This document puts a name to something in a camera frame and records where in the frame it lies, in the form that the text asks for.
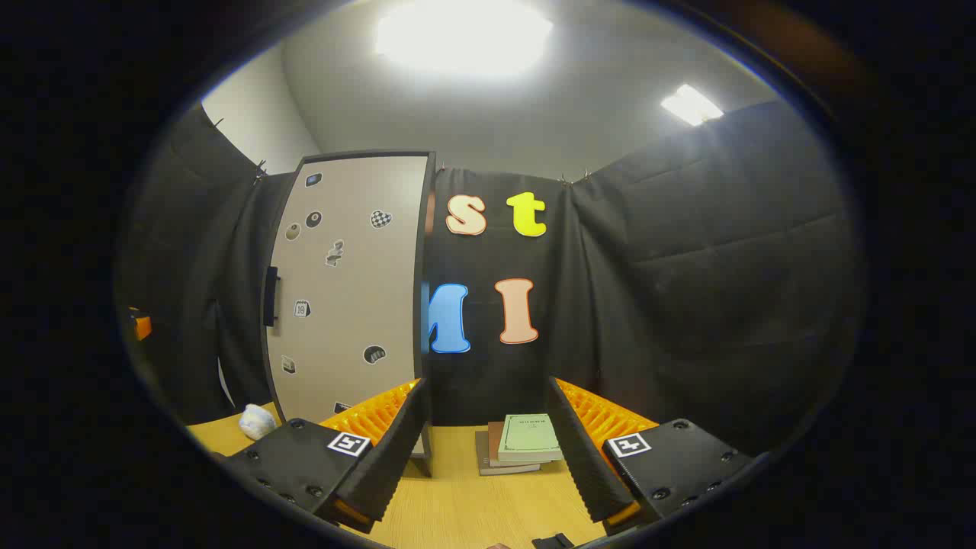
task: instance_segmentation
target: book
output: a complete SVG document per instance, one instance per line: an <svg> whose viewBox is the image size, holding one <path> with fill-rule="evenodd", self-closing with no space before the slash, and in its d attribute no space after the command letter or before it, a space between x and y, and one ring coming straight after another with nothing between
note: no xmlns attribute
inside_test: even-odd
<svg viewBox="0 0 976 549"><path fill-rule="evenodd" d="M539 471L541 467L538 463L528 465L515 465L512 467L492 467L488 463L488 432L474 432L474 453L478 456L478 474L482 477L492 475L512 475L514 473L529 473Z"/></svg>
<svg viewBox="0 0 976 549"><path fill-rule="evenodd" d="M504 421L488 422L488 464L492 467L507 467L509 465L528 465L530 463L549 463L551 460L543 459L539 461L501 461L498 458L498 446L502 442L502 430L505 428Z"/></svg>
<svg viewBox="0 0 976 549"><path fill-rule="evenodd" d="M499 461L541 461L562 459L559 440L544 413L521 413L505 416Z"/></svg>

